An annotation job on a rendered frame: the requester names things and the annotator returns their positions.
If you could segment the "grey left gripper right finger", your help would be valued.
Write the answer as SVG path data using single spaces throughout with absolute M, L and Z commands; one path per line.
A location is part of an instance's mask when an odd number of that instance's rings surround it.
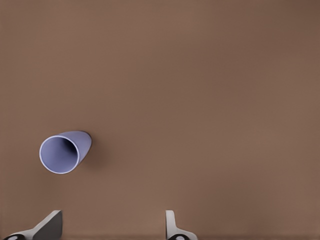
M 198 240 L 198 237 L 193 232 L 177 227 L 173 210 L 165 211 L 165 226 L 166 240 Z

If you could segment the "purple cup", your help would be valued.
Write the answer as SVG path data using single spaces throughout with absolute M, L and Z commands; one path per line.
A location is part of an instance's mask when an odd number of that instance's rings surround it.
M 67 174 L 84 160 L 91 146 L 92 138 L 85 131 L 62 132 L 42 142 L 39 158 L 50 172 L 59 175 Z

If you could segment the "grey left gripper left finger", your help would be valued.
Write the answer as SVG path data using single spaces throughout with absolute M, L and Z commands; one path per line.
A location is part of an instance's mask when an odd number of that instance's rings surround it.
M 63 211 L 54 210 L 35 227 L 15 232 L 3 240 L 60 240 L 63 234 Z

